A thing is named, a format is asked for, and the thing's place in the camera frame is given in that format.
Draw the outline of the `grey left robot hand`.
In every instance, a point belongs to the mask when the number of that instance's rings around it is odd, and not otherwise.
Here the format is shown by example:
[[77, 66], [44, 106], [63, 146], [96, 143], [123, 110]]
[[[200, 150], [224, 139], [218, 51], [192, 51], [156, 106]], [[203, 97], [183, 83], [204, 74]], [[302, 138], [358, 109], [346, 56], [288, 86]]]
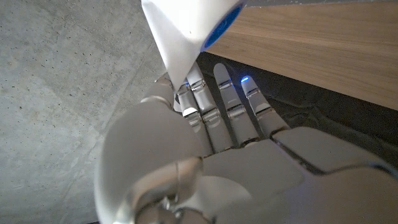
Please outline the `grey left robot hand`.
[[168, 75], [111, 127], [98, 159], [101, 223], [396, 223], [397, 169], [313, 128], [291, 128], [255, 81], [242, 104], [222, 63], [219, 109], [198, 65]]

